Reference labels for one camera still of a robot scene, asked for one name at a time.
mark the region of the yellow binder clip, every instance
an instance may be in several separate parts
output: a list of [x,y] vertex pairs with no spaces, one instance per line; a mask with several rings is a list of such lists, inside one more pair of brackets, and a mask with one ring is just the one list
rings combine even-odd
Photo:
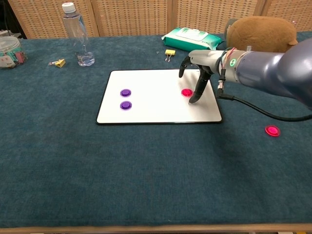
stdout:
[[166,50],[165,51],[165,54],[167,55],[165,61],[166,62],[170,62],[170,58],[171,56],[174,56],[176,54],[176,51],[175,50]]
[[62,67],[65,64],[65,59],[59,59],[58,61],[55,62],[50,62],[48,65],[55,65],[56,67]]

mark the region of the stuffed animal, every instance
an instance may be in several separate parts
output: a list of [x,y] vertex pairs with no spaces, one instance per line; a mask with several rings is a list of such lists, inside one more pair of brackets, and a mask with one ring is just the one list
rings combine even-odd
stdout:
[[251,45],[253,51],[285,53],[298,44],[293,24],[285,19],[266,16],[231,19],[225,37],[228,47],[239,50],[246,50]]

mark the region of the white bottle cap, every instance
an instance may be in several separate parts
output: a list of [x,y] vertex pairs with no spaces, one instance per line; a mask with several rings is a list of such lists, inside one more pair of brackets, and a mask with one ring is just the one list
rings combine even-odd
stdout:
[[76,11],[75,5],[72,2],[63,3],[62,8],[65,13],[73,13]]

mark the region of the woven rattan panel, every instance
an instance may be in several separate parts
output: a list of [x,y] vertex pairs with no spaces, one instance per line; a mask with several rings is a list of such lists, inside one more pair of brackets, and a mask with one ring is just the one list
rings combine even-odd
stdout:
[[101,36],[163,35],[166,0],[92,0]]
[[297,31],[312,31],[312,0],[273,0],[267,16],[293,22]]
[[[68,37],[62,21],[65,0],[9,0],[28,39]],[[91,0],[71,0],[82,14],[88,36],[98,36]]]
[[257,0],[178,0],[177,26],[223,33],[229,19],[252,16]]

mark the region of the red disc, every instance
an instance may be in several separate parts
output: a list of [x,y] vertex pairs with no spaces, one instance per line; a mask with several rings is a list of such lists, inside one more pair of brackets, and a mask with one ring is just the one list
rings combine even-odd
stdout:
[[281,131],[279,130],[279,128],[274,125],[266,126],[265,132],[273,137],[278,137],[281,134]]
[[189,97],[189,96],[192,96],[193,91],[190,89],[183,89],[181,93],[183,96]]

